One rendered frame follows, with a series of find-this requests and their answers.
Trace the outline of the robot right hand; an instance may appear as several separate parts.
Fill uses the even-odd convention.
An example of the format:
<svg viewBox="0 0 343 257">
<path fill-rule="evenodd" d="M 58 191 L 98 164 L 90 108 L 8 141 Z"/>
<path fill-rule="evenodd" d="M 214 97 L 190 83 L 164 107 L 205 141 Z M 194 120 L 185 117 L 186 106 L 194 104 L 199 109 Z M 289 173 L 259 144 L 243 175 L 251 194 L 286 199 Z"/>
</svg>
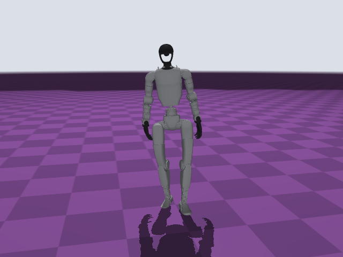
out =
<svg viewBox="0 0 343 257">
<path fill-rule="evenodd" d="M 149 132 L 148 132 L 148 127 L 149 127 L 148 121 L 145 121 L 145 122 L 144 122 L 143 127 L 144 127 L 144 132 L 145 132 L 147 138 L 148 138 L 149 140 L 153 140 L 152 137 L 151 137 L 151 135 L 150 135 Z"/>
</svg>

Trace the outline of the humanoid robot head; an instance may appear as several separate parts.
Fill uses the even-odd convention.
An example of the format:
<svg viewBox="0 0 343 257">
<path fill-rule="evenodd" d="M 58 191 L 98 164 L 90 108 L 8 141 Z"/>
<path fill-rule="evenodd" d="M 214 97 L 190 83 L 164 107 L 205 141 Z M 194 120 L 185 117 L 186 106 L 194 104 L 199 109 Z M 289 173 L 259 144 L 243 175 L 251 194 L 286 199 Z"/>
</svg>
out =
<svg viewBox="0 0 343 257">
<path fill-rule="evenodd" d="M 163 70 L 170 70 L 172 69 L 173 67 L 170 67 L 171 66 L 171 61 L 173 59 L 173 47 L 170 45 L 170 44 L 163 44 L 160 48 L 159 48 L 159 56 L 160 56 L 160 59 L 161 61 L 163 62 L 163 66 L 165 68 L 162 68 Z M 169 54 L 171 54 L 171 59 L 169 62 L 164 62 L 161 58 L 161 55 L 164 54 L 165 56 L 168 56 Z"/>
</svg>

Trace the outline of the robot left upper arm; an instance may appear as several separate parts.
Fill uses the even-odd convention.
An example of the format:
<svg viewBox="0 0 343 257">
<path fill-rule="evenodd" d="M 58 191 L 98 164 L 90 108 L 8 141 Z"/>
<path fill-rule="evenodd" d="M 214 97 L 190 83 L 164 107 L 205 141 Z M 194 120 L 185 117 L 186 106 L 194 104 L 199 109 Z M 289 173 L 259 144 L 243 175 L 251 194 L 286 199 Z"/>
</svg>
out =
<svg viewBox="0 0 343 257">
<path fill-rule="evenodd" d="M 194 101 L 197 99 L 196 93 L 193 91 L 193 80 L 191 76 L 191 72 L 188 69 L 180 69 L 181 76 L 185 79 L 185 87 L 187 90 L 187 100 Z"/>
</svg>

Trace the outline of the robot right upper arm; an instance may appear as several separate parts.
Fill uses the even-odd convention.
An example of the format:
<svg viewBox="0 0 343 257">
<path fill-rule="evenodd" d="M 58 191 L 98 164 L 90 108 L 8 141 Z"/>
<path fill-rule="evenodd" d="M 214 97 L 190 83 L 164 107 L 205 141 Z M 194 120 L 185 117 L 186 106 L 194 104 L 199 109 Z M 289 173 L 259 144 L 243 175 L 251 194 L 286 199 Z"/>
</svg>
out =
<svg viewBox="0 0 343 257">
<path fill-rule="evenodd" d="M 145 104 L 152 104 L 153 103 L 153 97 L 152 97 L 152 92 L 153 92 L 153 83 L 152 81 L 155 80 L 155 71 L 149 72 L 146 77 L 145 77 L 145 99 L 144 103 Z"/>
</svg>

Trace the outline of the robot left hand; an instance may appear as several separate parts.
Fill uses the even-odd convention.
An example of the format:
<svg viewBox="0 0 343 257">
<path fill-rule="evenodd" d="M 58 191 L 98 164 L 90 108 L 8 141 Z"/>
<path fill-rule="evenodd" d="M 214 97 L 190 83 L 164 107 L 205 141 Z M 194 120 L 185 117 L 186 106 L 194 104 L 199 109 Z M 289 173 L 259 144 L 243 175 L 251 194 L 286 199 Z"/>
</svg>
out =
<svg viewBox="0 0 343 257">
<path fill-rule="evenodd" d="M 197 133 L 194 135 L 196 139 L 199 139 L 202 136 L 202 126 L 200 122 L 201 122 L 200 117 L 197 116 L 196 121 L 195 121 L 195 123 L 197 124 Z"/>
</svg>

